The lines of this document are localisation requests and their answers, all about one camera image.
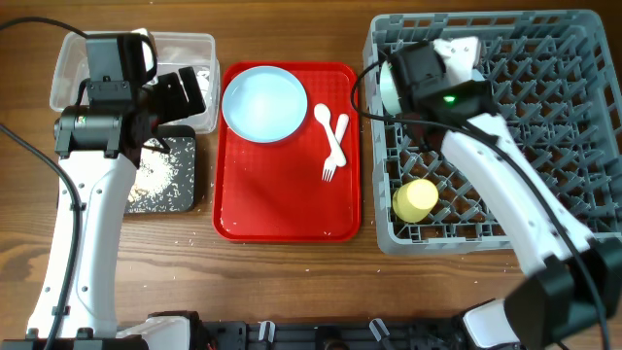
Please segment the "green bowl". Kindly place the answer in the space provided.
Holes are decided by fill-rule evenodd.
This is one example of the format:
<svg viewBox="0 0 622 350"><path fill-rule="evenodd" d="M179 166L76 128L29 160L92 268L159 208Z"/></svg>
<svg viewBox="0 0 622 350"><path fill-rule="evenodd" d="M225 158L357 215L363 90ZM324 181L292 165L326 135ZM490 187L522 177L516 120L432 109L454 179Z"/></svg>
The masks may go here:
<svg viewBox="0 0 622 350"><path fill-rule="evenodd" d="M392 65L384 61L380 69L379 90L385 110L393 116L402 113L396 80L392 73Z"/></svg>

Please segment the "yellow cup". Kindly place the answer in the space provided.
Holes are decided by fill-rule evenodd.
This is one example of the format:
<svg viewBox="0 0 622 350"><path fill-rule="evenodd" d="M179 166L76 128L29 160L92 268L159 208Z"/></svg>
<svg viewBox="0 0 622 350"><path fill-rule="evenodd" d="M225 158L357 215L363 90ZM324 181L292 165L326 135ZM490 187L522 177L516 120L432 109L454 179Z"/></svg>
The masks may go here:
<svg viewBox="0 0 622 350"><path fill-rule="evenodd" d="M407 223L424 220L438 202L438 189L427 179L413 180L401 186L393 195L395 214Z"/></svg>

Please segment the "light blue plate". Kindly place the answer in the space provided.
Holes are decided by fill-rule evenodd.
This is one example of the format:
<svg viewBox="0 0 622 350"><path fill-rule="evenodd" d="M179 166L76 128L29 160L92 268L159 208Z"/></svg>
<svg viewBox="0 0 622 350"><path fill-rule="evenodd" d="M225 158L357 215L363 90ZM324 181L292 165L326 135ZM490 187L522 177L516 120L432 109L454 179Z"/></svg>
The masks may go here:
<svg viewBox="0 0 622 350"><path fill-rule="evenodd" d="M261 65L236 75L225 89L227 126L254 143L274 143L293 135L306 118L308 97L291 72Z"/></svg>

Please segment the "white plastic spoon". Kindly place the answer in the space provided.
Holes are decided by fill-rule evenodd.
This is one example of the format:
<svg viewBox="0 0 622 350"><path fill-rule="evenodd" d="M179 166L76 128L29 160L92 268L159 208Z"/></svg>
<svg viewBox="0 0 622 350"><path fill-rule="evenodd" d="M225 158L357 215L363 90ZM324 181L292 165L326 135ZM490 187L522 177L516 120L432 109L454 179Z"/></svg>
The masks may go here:
<svg viewBox="0 0 622 350"><path fill-rule="evenodd" d="M330 157L338 167L345 166L347 163L346 157L330 127L330 110L328 106L323 103L316 104L314 107L314 117L325 130L330 147Z"/></svg>

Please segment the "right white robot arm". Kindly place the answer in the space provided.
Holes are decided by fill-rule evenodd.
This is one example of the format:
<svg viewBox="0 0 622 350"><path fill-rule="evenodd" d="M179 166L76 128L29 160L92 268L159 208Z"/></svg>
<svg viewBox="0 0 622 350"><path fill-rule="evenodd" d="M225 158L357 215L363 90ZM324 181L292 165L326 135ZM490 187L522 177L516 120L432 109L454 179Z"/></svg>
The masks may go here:
<svg viewBox="0 0 622 350"><path fill-rule="evenodd" d="M548 189L509 133L489 83L413 92L406 109L432 133L501 225L526 278L502 303L508 327L543 349L594 325L621 299L621 242L599 241Z"/></svg>

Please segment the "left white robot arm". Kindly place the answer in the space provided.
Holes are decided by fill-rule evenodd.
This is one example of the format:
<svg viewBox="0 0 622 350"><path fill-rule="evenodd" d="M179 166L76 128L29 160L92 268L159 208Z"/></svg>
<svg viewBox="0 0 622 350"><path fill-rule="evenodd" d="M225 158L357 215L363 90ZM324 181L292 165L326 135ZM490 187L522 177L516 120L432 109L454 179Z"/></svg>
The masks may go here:
<svg viewBox="0 0 622 350"><path fill-rule="evenodd" d="M147 79L82 81L88 103L66 107L54 126L58 175L52 248L43 290L22 339L4 349L204 349L195 311L164 311L118 328L115 273L126 202L147 141L161 127L205 110L194 70Z"/></svg>

